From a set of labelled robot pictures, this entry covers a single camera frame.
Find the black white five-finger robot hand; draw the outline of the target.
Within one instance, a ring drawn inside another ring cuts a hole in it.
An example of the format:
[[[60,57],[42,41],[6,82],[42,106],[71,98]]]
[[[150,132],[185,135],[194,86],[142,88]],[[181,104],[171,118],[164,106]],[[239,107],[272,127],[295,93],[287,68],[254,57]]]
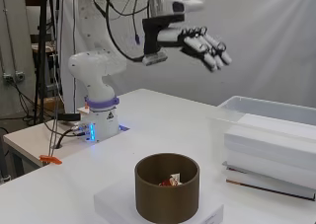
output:
[[[207,33],[207,27],[168,28],[157,37],[163,47],[179,47],[181,52],[199,59],[210,71],[232,63],[227,46]]]

